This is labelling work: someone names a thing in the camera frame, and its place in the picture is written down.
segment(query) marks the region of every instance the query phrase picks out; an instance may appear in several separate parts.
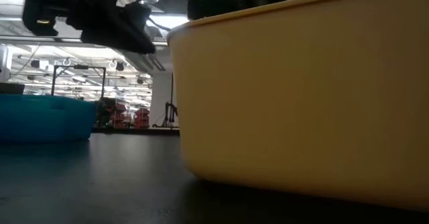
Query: dark tabletop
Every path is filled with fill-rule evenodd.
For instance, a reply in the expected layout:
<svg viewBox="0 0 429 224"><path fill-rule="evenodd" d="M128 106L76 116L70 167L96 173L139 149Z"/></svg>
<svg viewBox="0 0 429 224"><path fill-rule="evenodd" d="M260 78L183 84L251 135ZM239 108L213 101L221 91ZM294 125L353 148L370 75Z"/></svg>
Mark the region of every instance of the dark tabletop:
<svg viewBox="0 0 429 224"><path fill-rule="evenodd" d="M0 144L0 223L304 223L423 213L199 180L176 136Z"/></svg>

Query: blue plastic tub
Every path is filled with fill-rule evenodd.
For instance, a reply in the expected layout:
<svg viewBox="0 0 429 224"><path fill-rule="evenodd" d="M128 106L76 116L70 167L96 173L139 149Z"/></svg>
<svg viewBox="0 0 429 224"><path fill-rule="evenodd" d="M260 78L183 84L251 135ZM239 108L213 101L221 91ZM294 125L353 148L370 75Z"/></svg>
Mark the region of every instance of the blue plastic tub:
<svg viewBox="0 0 429 224"><path fill-rule="evenodd" d="M0 143L88 139L94 103L55 96L0 95Z"/></svg>

